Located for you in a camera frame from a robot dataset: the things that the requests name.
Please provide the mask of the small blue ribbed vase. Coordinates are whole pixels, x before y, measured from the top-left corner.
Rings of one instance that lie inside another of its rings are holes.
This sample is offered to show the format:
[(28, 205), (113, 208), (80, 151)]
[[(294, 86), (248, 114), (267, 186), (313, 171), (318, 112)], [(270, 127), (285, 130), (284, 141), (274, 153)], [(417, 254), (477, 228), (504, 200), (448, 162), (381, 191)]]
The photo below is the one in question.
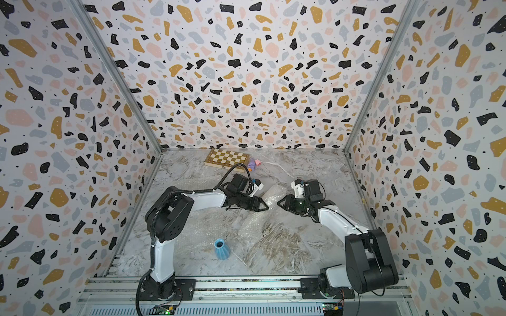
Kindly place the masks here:
[(225, 243), (224, 239), (218, 238), (214, 242), (215, 254), (219, 260), (226, 260), (231, 254), (229, 246)]

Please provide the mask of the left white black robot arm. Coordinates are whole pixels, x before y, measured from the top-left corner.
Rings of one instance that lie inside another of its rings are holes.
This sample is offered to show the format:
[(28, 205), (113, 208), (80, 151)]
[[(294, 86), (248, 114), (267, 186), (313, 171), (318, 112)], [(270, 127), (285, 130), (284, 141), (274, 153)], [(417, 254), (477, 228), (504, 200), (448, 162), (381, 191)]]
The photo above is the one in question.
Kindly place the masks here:
[(189, 288), (195, 282), (177, 282), (174, 268), (175, 241), (189, 215), (202, 209), (231, 206), (253, 212), (267, 211), (267, 203), (256, 195), (262, 188), (260, 180), (236, 173), (232, 181), (220, 182), (211, 189), (180, 190), (174, 186), (166, 189), (145, 216), (151, 239), (150, 269), (138, 283), (136, 303), (191, 300)]

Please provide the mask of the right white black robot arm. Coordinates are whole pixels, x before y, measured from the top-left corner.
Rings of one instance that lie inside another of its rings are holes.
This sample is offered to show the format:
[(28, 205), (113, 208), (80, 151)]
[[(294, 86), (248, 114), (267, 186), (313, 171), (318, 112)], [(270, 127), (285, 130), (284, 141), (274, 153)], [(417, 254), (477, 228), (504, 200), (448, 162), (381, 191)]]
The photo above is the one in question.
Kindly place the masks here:
[(344, 244), (345, 264), (320, 270), (317, 289), (322, 296), (334, 298), (344, 295), (346, 289), (358, 294), (385, 291), (399, 282), (393, 254), (382, 230), (369, 229), (344, 214), (326, 198), (318, 180), (296, 179), (291, 188), (294, 193), (283, 197), (277, 205), (325, 226)]

